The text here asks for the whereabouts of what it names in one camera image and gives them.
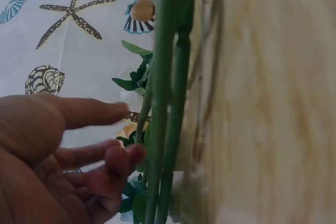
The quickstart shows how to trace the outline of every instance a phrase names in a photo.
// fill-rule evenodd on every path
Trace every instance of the skin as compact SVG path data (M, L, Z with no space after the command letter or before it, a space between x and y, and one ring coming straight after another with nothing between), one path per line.
M1 223L103 224L112 218L144 149L125 149L116 140L75 149L59 145L65 130L111 125L128 113L124 103L93 99L0 98ZM63 173L101 160L105 165L88 173Z

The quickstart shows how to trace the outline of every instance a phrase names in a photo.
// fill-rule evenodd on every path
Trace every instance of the blue shell print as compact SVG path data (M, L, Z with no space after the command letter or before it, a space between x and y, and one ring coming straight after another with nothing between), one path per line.
M154 30L155 24L155 15L152 17L151 20L147 22L141 22L137 20L133 20L131 18L131 9L136 4L138 0L135 0L132 4L127 6L127 10L124 13L127 16L126 23L124 25L124 30L130 34L143 34L143 33L150 33Z
M0 24L10 21L20 11L26 0L12 0L0 14Z

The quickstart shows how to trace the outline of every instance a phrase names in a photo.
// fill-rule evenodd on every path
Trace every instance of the green leaf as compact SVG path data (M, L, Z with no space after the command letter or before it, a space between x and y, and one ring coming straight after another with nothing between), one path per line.
M137 194L137 191L131 185L131 183L127 182L122 193L125 194L127 197L133 198Z
M137 72L130 72L130 77L134 82L138 82L142 78L141 76L138 76Z
M128 212L131 210L132 210L132 199L131 198L123 199L121 201L119 212L123 213L123 212Z
M140 221L133 215L133 224L140 224Z
M136 70L136 73L138 74L138 77L140 77L140 80L142 79L143 75L146 73L147 65L146 62L143 60L138 69Z
M140 163L138 163L136 166L135 166L135 169L139 172L139 173L143 173L144 170L146 168L146 160L143 159Z
M133 91L138 88L138 85L134 81L126 81L119 78L112 78L112 81L127 91Z
M137 194L146 194L147 187L142 185L138 180L131 181L132 186L134 187Z
M121 140L121 141L123 141L123 142L128 141L128 139L127 139L126 137L122 137L122 136L117 136L115 139L117 139L117 140Z
M137 180L138 180L138 182L141 182L141 181L142 181L142 174L141 174L141 173L138 175Z
M145 89L143 87L134 90L139 95L145 95Z
M153 53L150 53L148 55L140 55L141 58L149 65L153 59Z
M133 132L130 134L130 138L129 138L129 140L132 142L132 144L134 144L134 139L135 139L135 131L133 131Z
M118 136L115 139L121 140L122 143L124 144L124 147L127 147L130 144L134 144L134 141L132 142L131 140L129 140L129 139L125 138L125 137L122 137L122 136Z
M133 215L141 222L145 223L147 197L137 194L132 202Z
M152 51L148 51L148 50L145 50L141 47L138 47L134 44L131 44L125 40L122 40L121 41L122 45L124 46L124 48L126 48L128 51L134 53L134 54L138 54L140 56L145 56L145 55L149 55L152 53Z

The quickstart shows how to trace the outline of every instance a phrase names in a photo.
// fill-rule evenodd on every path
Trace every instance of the wooden surface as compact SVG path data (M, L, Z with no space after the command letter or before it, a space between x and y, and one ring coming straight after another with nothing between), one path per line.
M184 223L336 223L336 0L212 1L200 85L196 0Z

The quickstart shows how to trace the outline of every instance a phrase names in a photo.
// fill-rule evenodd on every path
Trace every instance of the plant stem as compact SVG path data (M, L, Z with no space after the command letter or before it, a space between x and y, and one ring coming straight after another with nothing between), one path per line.
M141 184L143 186L146 186L147 184L147 179L148 179L148 164L147 164L147 161L146 161L146 168L145 170L143 171L143 176L142 176L142 180L141 180Z
M154 224L158 203L159 184L167 123L167 104L170 90L173 39L176 31L177 10L175 0L157 0L156 34L153 68L153 111L150 151L148 152L148 200L145 224Z
M148 76L148 81L146 85L146 91L142 102L141 112L139 115L139 120L137 123L136 131L135 131L135 144L143 144L141 142L141 134L143 132L143 128L147 121L148 114L151 110L152 105L152 83L151 83L151 75Z
M173 171L181 137L190 55L189 36L193 25L194 0L187 0L186 9L187 11L182 19L182 23L178 28L176 56L174 57L173 63L173 103L171 105L170 116L167 123L167 143L164 154L161 190L157 213L158 224L165 224L167 221L173 184Z

